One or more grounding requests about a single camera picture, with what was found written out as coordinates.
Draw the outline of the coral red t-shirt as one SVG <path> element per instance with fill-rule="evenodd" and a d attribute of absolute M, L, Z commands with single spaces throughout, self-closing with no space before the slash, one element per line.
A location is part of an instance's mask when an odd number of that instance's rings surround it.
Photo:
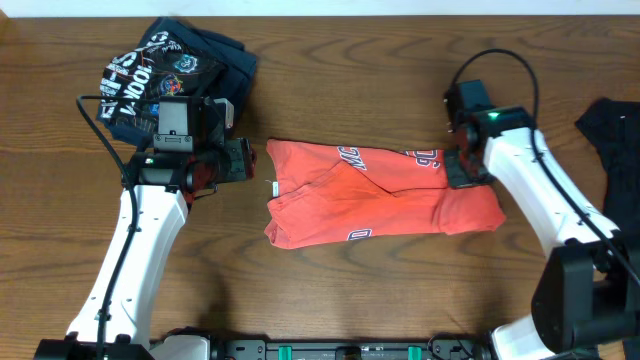
<path fill-rule="evenodd" d="M 271 139 L 271 220 L 282 249 L 376 236 L 494 231 L 506 216 L 488 185 L 450 185 L 444 151 L 330 146 Z"/>

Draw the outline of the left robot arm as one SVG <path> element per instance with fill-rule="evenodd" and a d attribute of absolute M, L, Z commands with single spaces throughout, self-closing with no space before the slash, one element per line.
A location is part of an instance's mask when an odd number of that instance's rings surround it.
<path fill-rule="evenodd" d="M 37 359 L 221 359 L 209 334 L 179 329 L 150 335 L 159 284 L 193 202 L 219 184 L 252 178 L 255 155 L 231 138 L 225 98 L 164 96 L 158 125 L 128 162 L 114 160 L 123 192 L 118 222 L 89 297 L 61 340 L 43 339 Z"/>

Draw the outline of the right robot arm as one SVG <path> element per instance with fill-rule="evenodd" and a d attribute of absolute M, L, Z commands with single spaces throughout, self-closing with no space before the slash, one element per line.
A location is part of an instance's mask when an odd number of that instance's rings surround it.
<path fill-rule="evenodd" d="M 594 358 L 598 346 L 639 334 L 639 243 L 576 187 L 521 106 L 497 107 L 479 80 L 444 94 L 456 146 L 449 183 L 499 181 L 538 237 L 546 265 L 529 315 L 490 333 L 493 359 Z"/>

